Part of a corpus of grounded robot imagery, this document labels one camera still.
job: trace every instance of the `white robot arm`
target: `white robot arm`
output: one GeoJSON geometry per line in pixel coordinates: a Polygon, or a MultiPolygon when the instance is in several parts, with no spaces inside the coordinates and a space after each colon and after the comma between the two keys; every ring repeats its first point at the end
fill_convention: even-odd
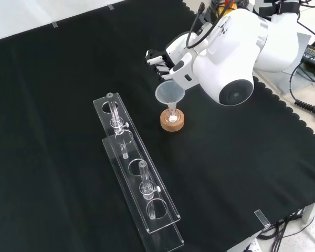
{"type": "Polygon", "coordinates": [[[271,22],[245,9],[234,10],[213,29],[209,24],[202,27],[199,36],[191,33],[190,45],[202,40],[194,48],[186,47],[188,33],[182,34],[167,47],[164,56],[148,58],[147,63],[153,65],[158,60],[163,64],[167,58],[169,73],[162,74],[162,79],[173,79],[184,89],[200,84],[216,102],[240,104],[252,94],[253,68],[280,72],[298,54],[299,2],[286,0],[295,10],[287,11],[285,5],[285,13],[281,13],[282,3],[274,3],[271,22]],[[201,39],[210,28],[210,34],[201,39]]]}

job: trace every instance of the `glass test tube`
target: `glass test tube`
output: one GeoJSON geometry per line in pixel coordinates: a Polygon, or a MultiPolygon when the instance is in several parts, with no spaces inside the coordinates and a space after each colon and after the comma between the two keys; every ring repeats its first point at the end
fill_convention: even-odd
{"type": "Polygon", "coordinates": [[[169,103],[168,104],[168,111],[169,111],[169,115],[174,116],[176,115],[176,102],[173,103],[169,103]]]}
{"type": "Polygon", "coordinates": [[[116,102],[114,101],[114,95],[112,93],[108,93],[106,95],[109,102],[109,107],[111,110],[112,120],[111,126],[114,128],[116,134],[121,134],[123,132],[123,119],[118,115],[118,109],[116,102]]]}
{"type": "Polygon", "coordinates": [[[128,159],[128,152],[127,152],[126,142],[123,137],[123,134],[120,135],[120,148],[121,148],[122,157],[124,159],[128,159]]]}
{"type": "MultiPolygon", "coordinates": [[[[147,162],[142,160],[139,162],[140,175],[142,180],[142,187],[140,188],[143,197],[150,200],[154,197],[153,185],[149,181],[148,165],[147,162]]],[[[150,219],[155,219],[155,209],[153,201],[148,203],[147,213],[150,219]]]]}

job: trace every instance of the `wooden holder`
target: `wooden holder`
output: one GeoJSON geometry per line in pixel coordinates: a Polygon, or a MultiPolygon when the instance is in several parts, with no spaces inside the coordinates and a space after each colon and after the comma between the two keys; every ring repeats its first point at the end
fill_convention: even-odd
{"type": "Polygon", "coordinates": [[[177,122],[174,122],[174,123],[171,123],[171,122],[168,122],[166,121],[165,117],[166,117],[166,113],[168,111],[168,109],[164,110],[161,115],[160,115],[160,124],[161,124],[161,127],[166,130],[166,131],[169,131],[169,132],[175,132],[175,131],[178,131],[180,130],[183,125],[184,125],[184,114],[181,110],[179,109],[176,109],[180,115],[180,119],[177,121],[177,122]]]}

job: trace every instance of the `acrylic test tube rack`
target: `acrylic test tube rack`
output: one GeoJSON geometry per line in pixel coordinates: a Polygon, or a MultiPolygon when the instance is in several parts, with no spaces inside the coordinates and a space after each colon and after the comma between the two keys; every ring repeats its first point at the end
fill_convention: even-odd
{"type": "Polygon", "coordinates": [[[181,219],[118,93],[93,102],[107,137],[103,144],[147,252],[184,245],[181,219]]]}

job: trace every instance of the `black tablecloth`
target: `black tablecloth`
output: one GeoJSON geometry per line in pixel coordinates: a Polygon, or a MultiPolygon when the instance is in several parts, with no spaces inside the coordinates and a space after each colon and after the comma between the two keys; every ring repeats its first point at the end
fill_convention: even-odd
{"type": "Polygon", "coordinates": [[[126,0],[0,40],[0,251],[143,251],[92,101],[122,97],[180,215],[182,251],[223,252],[315,201],[315,135],[261,83],[236,107],[200,86],[168,133],[146,50],[193,21],[180,0],[126,0]]]}

